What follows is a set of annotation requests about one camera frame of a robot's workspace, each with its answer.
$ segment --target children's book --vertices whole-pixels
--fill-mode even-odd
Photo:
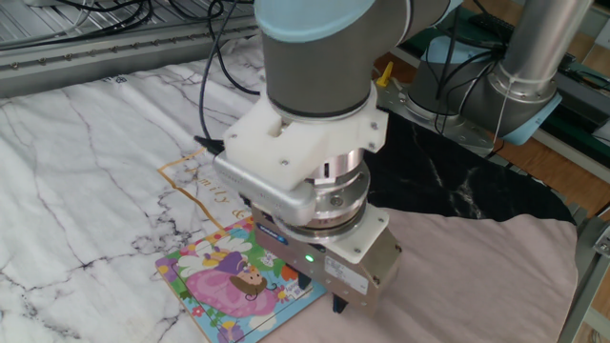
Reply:
[[[156,268],[211,342],[257,342],[323,295],[254,241],[243,219],[156,261]]]

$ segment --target black rubber ring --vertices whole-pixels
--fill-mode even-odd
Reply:
[[[285,111],[292,115],[302,116],[305,118],[333,118],[333,117],[337,117],[337,116],[343,115],[345,113],[349,113],[351,111],[355,111],[355,110],[359,109],[369,99],[369,95],[370,95],[370,93],[366,94],[364,99],[358,101],[357,103],[355,103],[354,105],[350,106],[349,108],[347,108],[345,110],[323,112],[323,113],[311,113],[311,112],[306,112],[306,111],[298,111],[298,110],[294,110],[294,109],[288,108],[288,107],[280,104],[279,102],[275,101],[272,97],[269,97],[269,100],[282,111]]]

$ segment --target pink fabric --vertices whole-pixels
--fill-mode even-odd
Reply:
[[[577,285],[572,224],[389,212],[403,253],[375,316],[335,314],[327,294],[265,341],[557,342]]]

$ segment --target black fabric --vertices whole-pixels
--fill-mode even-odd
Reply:
[[[545,186],[390,113],[386,144],[365,154],[378,207],[502,222],[520,214],[574,223]]]

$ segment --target yellow clip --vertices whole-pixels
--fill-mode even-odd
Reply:
[[[388,66],[385,68],[383,75],[377,79],[377,84],[383,88],[388,87],[390,84],[390,76],[392,75],[392,68],[394,67],[394,62],[388,63]]]

